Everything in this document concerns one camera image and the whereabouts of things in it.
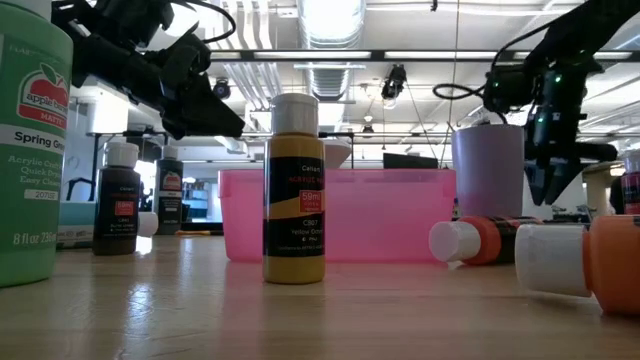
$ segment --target pink container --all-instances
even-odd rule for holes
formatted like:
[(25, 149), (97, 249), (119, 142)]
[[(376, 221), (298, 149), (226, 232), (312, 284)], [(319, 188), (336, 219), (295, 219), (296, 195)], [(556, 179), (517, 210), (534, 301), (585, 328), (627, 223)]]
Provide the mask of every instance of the pink container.
[[(262, 261), (262, 171), (224, 170), (218, 180), (227, 256)], [(436, 261), (429, 231), (451, 220), (455, 190), (453, 170), (327, 170), (327, 261)]]

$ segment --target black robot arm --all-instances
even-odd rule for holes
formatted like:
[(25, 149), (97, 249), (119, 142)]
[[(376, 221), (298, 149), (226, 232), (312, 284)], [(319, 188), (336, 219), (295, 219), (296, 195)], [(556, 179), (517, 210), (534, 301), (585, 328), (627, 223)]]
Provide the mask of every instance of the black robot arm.
[(603, 72), (594, 54), (640, 12), (637, 0), (588, 0), (534, 30), (548, 28), (522, 65), (495, 65), (484, 105), (506, 114), (532, 103), (525, 125), (526, 173), (537, 205), (552, 204), (585, 167), (582, 159), (614, 161), (608, 144), (576, 141), (589, 74)]
[(74, 43), (73, 85), (95, 76), (132, 103), (157, 110), (176, 139), (241, 136), (244, 122), (212, 91), (206, 73), (211, 51), (192, 34), (197, 25), (168, 49), (138, 52), (160, 26), (171, 25), (172, 2), (189, 6), (183, 0), (98, 0), (94, 7), (84, 0), (54, 1), (52, 22)]

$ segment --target black bottle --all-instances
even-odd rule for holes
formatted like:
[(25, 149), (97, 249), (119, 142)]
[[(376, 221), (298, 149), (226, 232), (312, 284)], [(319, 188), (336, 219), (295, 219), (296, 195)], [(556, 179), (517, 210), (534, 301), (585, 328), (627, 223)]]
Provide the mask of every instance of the black bottle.
[(105, 167), (98, 180), (93, 253), (127, 255), (136, 250), (140, 174), (133, 168), (138, 160), (138, 146), (108, 143)]
[(153, 211), (158, 214), (156, 235), (174, 235), (182, 226), (182, 174), (184, 165), (178, 149), (162, 148), (162, 160), (156, 161), (156, 189)]

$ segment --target paint bottle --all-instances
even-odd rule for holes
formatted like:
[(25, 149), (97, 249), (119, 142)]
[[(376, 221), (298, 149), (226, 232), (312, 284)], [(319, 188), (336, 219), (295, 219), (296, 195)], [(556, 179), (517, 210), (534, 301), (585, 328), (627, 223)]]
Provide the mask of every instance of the paint bottle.
[(272, 102), (273, 138), (265, 149), (263, 276), (308, 284), (324, 277), (324, 143), (318, 100), (284, 94)]
[(53, 272), (73, 43), (50, 18), (0, 0), (0, 287)]
[(624, 213), (640, 215), (640, 151), (632, 151), (625, 155), (625, 175), (622, 177), (622, 196)]
[(591, 297), (605, 313), (640, 315), (640, 217), (600, 216), (583, 226), (522, 226), (516, 240), (520, 284)]
[(133, 168), (138, 146), (108, 143), (105, 165), (98, 179), (98, 202), (93, 231), (95, 255), (127, 255), (136, 250), (140, 174)]
[(174, 235), (182, 225), (182, 173), (184, 165), (178, 161), (178, 149), (162, 148), (162, 159), (156, 161), (156, 189), (153, 211), (158, 214), (160, 227), (156, 235)]
[(436, 224), (429, 233), (429, 248), (442, 262), (467, 265), (513, 264), (518, 227), (542, 224), (530, 217), (466, 216)]

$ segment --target lying paint bottle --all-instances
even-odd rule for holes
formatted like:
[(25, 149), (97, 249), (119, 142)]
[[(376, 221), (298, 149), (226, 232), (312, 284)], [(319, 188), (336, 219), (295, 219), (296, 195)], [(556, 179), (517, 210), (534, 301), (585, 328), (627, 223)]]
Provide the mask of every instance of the lying paint bottle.
[(442, 262), (468, 265), (512, 264), (518, 228), (542, 224), (535, 218), (466, 216), (436, 224), (429, 233), (429, 249)]
[(601, 216), (583, 226), (522, 226), (516, 269), (529, 290), (591, 297), (605, 313), (640, 315), (640, 217)]

